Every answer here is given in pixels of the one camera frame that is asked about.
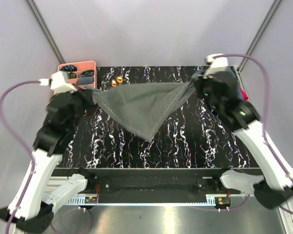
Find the grey stitched cloth napkin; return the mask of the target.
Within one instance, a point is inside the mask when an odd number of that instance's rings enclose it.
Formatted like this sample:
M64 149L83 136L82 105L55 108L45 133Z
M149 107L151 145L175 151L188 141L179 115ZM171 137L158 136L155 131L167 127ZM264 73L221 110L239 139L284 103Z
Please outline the grey stitched cloth napkin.
M195 92L188 83L140 83L92 89L97 104L128 132L151 141L165 119Z

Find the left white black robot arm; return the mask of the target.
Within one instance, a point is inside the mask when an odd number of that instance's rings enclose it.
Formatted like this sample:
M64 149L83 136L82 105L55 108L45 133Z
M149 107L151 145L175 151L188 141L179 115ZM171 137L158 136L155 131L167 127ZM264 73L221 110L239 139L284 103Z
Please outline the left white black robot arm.
M44 195L49 179L76 132L85 110L94 107L92 90L68 91L54 95L47 105L43 126L33 146L32 157L21 186L7 207L0 208L0 219L14 223L26 233L41 234L51 224L56 212L77 193L97 188L96 175L85 168Z

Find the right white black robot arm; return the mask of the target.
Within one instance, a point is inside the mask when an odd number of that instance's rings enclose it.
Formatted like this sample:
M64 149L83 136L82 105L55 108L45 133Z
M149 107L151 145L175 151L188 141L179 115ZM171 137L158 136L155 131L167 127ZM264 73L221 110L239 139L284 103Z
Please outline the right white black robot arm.
M293 168L263 134L263 123L253 105L243 99L237 79L231 71L220 71L209 76L198 71L191 77L199 98L214 111L222 123L249 150L261 175L249 175L233 169L223 169L212 181L217 193L227 189L254 196L265 208L272 210L293 197Z

